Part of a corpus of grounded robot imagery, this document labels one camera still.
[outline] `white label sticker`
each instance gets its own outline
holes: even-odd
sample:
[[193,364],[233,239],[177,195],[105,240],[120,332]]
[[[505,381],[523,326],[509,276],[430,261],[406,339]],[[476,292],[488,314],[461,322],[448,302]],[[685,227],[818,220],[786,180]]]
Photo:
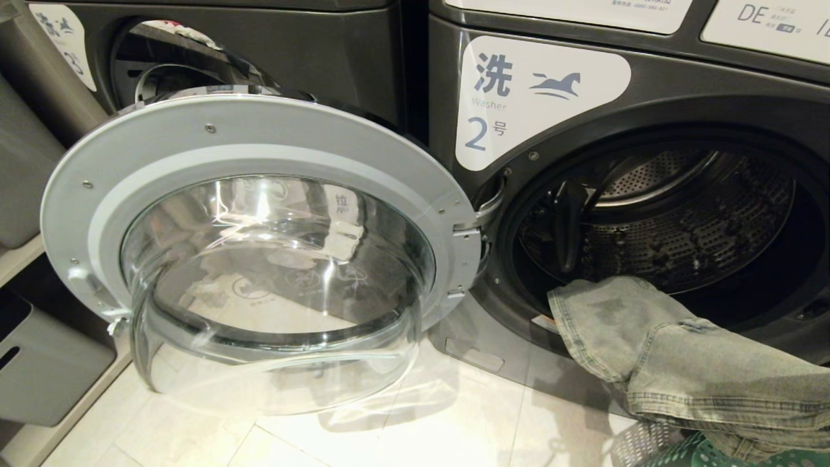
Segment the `white label sticker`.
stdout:
[[672,34],[680,29],[691,0],[445,0],[483,12],[546,17],[637,31]]
[[461,60],[456,158],[483,170],[530,137],[628,88],[617,54],[482,36]]
[[75,74],[91,91],[97,91],[90,64],[86,61],[81,20],[66,5],[30,3],[29,9]]
[[830,2],[720,0],[701,39],[830,64]]

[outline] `washer control panel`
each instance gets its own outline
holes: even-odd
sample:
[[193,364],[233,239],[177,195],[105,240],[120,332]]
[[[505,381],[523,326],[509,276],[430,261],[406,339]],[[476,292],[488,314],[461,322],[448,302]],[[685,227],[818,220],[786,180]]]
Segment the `washer control panel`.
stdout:
[[451,7],[525,17],[622,27],[634,31],[676,32],[692,0],[444,0]]
[[701,40],[830,65],[830,0],[720,0]]

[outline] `washing machine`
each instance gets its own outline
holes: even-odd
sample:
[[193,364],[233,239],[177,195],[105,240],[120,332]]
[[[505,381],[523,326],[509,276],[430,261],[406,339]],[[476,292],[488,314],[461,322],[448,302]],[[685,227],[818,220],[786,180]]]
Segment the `washing machine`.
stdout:
[[394,0],[30,2],[72,70],[114,113],[171,91],[284,86],[404,127]]
[[111,114],[51,176],[46,254],[153,391],[224,415],[354,401],[469,290],[476,212],[399,133],[402,6],[29,4]]
[[431,330],[437,348],[613,408],[568,358],[546,293],[632,274],[722,327],[830,361],[827,2],[430,10],[429,146],[491,216],[481,279]]

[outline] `gray storage bin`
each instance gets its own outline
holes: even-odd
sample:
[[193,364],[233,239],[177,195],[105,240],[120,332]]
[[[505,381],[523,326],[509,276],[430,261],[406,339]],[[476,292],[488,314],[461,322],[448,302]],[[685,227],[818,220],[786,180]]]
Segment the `gray storage bin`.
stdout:
[[0,289],[0,419],[54,426],[115,352]]
[[64,148],[0,76],[0,250],[40,230],[43,190]]

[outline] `white tile floor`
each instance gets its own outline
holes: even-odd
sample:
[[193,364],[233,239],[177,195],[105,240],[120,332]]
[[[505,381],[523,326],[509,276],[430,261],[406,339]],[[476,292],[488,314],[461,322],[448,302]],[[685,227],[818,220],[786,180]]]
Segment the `white tile floor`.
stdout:
[[44,466],[605,467],[614,435],[633,423],[494,376],[425,341],[412,372],[368,401],[257,420],[183,409],[146,391],[131,366]]

